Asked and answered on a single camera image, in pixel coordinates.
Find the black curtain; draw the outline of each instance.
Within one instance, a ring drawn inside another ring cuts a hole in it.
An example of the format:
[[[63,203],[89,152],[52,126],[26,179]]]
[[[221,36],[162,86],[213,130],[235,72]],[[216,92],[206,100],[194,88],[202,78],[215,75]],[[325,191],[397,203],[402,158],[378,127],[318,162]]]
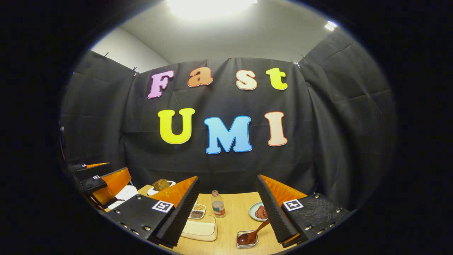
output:
[[[61,111],[67,163],[110,162],[112,171],[125,166],[120,128],[133,75],[109,58],[85,54],[66,87]]]
[[[189,73],[209,67],[214,81],[190,88]],[[265,72],[286,73],[286,90],[270,84]],[[240,90],[238,70],[252,70],[258,87]],[[151,76],[173,70],[161,97],[148,99]],[[192,136],[183,144],[162,140],[161,110],[176,112],[172,131],[182,131],[179,110],[194,108]],[[264,114],[285,114],[288,143],[270,147]],[[204,119],[219,117],[229,129],[235,117],[251,118],[249,152],[207,154]],[[395,106],[378,64],[353,38],[336,29],[298,64],[225,58],[190,61],[133,76],[132,70],[90,52],[76,70],[64,100],[70,162],[127,165],[137,188],[165,178],[200,177],[202,193],[253,192],[263,174],[301,192],[324,193],[356,208],[370,195],[389,167],[395,143]]]

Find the letter m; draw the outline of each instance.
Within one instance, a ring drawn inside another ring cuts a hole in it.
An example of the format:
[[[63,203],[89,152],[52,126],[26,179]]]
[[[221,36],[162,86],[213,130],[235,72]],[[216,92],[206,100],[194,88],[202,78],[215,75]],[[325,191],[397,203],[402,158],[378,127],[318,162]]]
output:
[[[207,125],[209,132],[209,147],[206,149],[206,153],[217,154],[222,151],[217,141],[220,142],[226,152],[229,152],[234,140],[236,140],[236,145],[233,147],[233,151],[251,151],[252,146],[249,143],[250,121],[249,116],[238,116],[234,119],[230,130],[228,130],[220,118],[212,117],[205,119],[204,123]]]

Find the wooden table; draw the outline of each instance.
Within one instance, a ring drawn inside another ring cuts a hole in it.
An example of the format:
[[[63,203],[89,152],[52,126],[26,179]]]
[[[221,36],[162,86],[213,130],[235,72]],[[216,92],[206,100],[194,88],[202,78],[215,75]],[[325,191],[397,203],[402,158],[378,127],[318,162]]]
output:
[[[146,185],[139,189],[141,195],[147,196],[147,191],[151,185]],[[216,218],[217,239],[212,242],[192,240],[180,237],[178,246],[169,250],[184,255],[268,255],[283,250],[291,249],[295,245],[283,248],[277,242],[274,231],[270,224],[258,232],[258,243],[255,247],[248,249],[236,248],[236,234],[239,231],[255,230],[261,225],[261,221],[256,221],[249,215],[249,209],[255,203],[261,202],[258,192],[240,194],[220,194],[225,204],[226,216]],[[198,195],[198,204],[206,206],[206,215],[214,216],[211,207],[211,194]]]

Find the wooden spoon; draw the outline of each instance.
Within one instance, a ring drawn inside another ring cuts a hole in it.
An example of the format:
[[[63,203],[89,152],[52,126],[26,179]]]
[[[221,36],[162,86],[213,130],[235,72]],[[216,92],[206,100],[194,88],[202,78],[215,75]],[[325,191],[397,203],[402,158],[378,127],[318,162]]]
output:
[[[237,238],[237,243],[239,245],[249,245],[253,244],[256,239],[256,234],[258,234],[258,231],[260,231],[262,228],[264,228],[267,224],[269,224],[269,219],[264,221],[255,231],[252,233],[247,233],[247,234],[242,234]]]

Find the small glass bowl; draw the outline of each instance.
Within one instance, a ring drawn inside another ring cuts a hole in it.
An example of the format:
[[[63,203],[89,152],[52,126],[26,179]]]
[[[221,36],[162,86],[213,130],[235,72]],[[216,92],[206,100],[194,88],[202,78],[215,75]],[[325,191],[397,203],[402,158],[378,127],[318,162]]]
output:
[[[252,233],[254,230],[247,230],[247,231],[239,231],[236,235],[236,248],[238,249],[246,249],[246,248],[251,248],[253,246],[255,246],[257,243],[258,243],[258,234],[256,234],[256,239],[255,239],[255,242],[253,244],[249,244],[249,245],[239,245],[237,243],[237,239],[239,238],[240,235],[242,234],[247,234],[247,233]]]

